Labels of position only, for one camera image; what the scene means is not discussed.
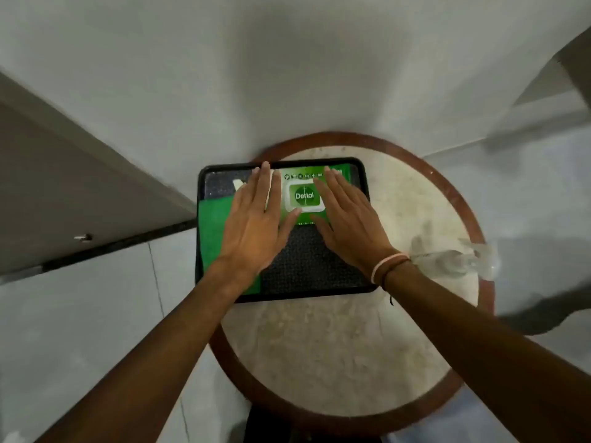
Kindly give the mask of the brown wooden door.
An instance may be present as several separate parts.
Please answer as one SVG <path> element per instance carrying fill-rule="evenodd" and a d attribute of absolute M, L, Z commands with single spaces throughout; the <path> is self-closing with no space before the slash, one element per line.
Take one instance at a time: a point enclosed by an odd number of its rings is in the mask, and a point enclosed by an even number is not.
<path fill-rule="evenodd" d="M 0 277 L 174 230 L 196 203 L 0 71 Z M 90 233 L 90 243 L 74 237 Z"/>

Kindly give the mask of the person's left hand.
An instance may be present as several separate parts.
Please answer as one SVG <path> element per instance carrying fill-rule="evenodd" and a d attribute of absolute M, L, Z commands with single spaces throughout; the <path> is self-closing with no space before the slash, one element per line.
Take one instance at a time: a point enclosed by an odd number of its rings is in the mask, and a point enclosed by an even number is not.
<path fill-rule="evenodd" d="M 217 261 L 229 268 L 231 274 L 252 283 L 260 272 L 269 267 L 287 242 L 278 242 L 278 229 L 285 219 L 281 215 L 281 175 L 271 169 L 271 185 L 266 208 L 253 208 L 258 177 L 254 168 L 246 183 L 236 191 Z"/>

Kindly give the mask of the clear plastic spray bottle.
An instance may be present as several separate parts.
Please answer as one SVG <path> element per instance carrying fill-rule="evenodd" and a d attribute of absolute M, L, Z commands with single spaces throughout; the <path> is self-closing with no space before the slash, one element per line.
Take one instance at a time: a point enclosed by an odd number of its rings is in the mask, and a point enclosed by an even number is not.
<path fill-rule="evenodd" d="M 428 252 L 430 240 L 415 236 L 410 244 L 410 259 L 429 278 L 460 278 L 474 273 L 485 281 L 493 281 L 502 266 L 497 246 L 474 243 L 465 238 L 460 238 L 459 243 L 466 252 L 456 249 Z"/>

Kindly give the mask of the person's right forearm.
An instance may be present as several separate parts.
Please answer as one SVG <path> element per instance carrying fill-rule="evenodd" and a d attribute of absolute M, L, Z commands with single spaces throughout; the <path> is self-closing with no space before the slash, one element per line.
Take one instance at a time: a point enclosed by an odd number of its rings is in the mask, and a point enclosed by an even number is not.
<path fill-rule="evenodd" d="M 423 275 L 396 302 L 521 443 L 591 443 L 591 375 Z"/>

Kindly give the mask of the pink wrist band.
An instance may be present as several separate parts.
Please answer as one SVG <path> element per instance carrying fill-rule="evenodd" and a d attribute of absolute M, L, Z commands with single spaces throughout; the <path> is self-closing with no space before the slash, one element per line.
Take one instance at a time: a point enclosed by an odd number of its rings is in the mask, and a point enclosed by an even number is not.
<path fill-rule="evenodd" d="M 381 282 L 380 283 L 376 282 L 376 274 L 380 270 L 380 268 L 382 266 L 384 266 L 386 263 L 393 261 L 395 263 L 394 266 L 391 268 L 391 269 L 393 269 L 393 268 L 396 268 L 398 265 L 400 265 L 406 261 L 409 261 L 409 260 L 410 260 L 410 256 L 404 252 L 397 252 L 397 253 L 391 254 L 391 255 L 381 259 L 378 263 L 375 264 L 375 266 L 372 269 L 371 276 L 370 276 L 370 282 L 373 285 L 381 285 Z"/>

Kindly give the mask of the person's left forearm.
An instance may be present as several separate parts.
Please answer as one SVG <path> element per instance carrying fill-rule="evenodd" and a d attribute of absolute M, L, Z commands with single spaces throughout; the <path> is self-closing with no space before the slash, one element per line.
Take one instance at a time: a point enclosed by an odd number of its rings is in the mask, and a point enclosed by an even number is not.
<path fill-rule="evenodd" d="M 35 443 L 156 443 L 213 332 L 259 269 L 216 260 L 158 323 Z"/>

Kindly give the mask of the person's right hand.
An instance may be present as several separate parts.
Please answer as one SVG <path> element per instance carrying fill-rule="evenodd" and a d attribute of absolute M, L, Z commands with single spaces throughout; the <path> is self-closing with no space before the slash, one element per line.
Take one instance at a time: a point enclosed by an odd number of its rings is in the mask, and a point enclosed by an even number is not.
<path fill-rule="evenodd" d="M 323 180 L 314 178 L 313 182 L 324 203 L 326 218 L 323 219 L 335 232 L 336 248 L 329 249 L 370 279 L 376 263 L 400 251 L 391 245 L 376 211 L 360 189 L 328 166 L 323 177 Z M 376 281 L 392 262 L 380 268 Z"/>

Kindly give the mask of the round marble table wooden rim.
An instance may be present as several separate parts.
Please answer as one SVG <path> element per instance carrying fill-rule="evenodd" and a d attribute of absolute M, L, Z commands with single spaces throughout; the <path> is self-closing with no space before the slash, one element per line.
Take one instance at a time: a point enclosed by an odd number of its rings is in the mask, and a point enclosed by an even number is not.
<path fill-rule="evenodd" d="M 484 243 L 476 216 L 442 174 L 384 139 L 322 132 L 256 160 L 353 156 L 390 241 L 419 253 Z M 383 435 L 428 417 L 464 386 L 408 314 L 381 289 L 358 295 L 238 304 L 210 341 L 254 404 L 310 431 Z"/>

